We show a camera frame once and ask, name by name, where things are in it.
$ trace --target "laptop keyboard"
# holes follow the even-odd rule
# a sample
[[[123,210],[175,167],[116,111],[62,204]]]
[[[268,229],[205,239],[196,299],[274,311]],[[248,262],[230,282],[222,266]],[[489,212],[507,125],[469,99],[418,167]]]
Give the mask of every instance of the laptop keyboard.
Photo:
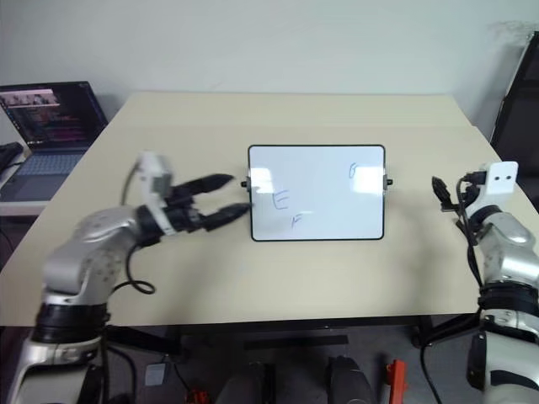
[[[17,175],[68,175],[82,154],[33,155],[17,171]]]

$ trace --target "whiteboard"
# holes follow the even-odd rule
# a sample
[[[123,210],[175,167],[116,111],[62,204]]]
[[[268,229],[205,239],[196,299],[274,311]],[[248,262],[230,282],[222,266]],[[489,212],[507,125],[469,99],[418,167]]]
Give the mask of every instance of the whiteboard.
[[[249,147],[251,237],[382,238],[385,155],[381,145]]]

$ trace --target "orange object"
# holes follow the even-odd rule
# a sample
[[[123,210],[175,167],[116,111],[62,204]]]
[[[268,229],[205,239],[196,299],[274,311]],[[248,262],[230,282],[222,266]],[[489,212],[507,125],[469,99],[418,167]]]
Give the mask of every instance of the orange object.
[[[406,384],[406,362],[395,359],[392,364],[386,365],[387,383],[391,386],[389,404],[403,404],[404,392],[408,389]]]
[[[185,404],[211,404],[207,391],[191,390],[185,396]]]

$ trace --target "gray floor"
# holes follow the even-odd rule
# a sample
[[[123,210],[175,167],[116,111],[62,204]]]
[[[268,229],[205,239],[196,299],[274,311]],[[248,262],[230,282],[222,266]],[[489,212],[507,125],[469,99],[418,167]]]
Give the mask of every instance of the gray floor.
[[[13,244],[17,244],[28,225],[2,223],[2,229]],[[7,243],[0,241],[0,263],[9,255]],[[144,331],[163,335],[166,327],[144,327]],[[2,334],[0,371],[2,377],[2,402],[5,402],[7,385],[13,376],[19,346],[28,329],[8,327]],[[255,339],[291,338],[305,336],[345,335],[349,343],[314,348],[244,349],[246,341]],[[301,332],[235,332],[185,336],[183,345],[188,357],[176,358],[178,369],[191,387],[210,392],[215,400],[228,377],[245,364],[262,361],[276,365],[277,402],[325,403],[327,397],[323,372],[328,357],[345,355],[356,360],[365,371],[367,379],[376,391],[379,402],[388,402],[389,387],[384,384],[384,366],[394,359],[407,363],[408,391],[405,402],[434,402],[419,367],[419,351],[410,344],[408,327],[349,327]],[[427,353],[427,364],[444,403],[479,403],[481,394],[466,381],[467,349],[470,337],[462,337],[441,343]],[[144,386],[144,372],[148,364],[163,360],[161,354],[143,353],[124,349],[136,361],[138,368],[139,404],[178,404],[183,402],[184,388],[172,371],[167,369],[165,383],[160,386]],[[111,392],[127,392],[130,389],[128,368],[125,363],[111,354]]]

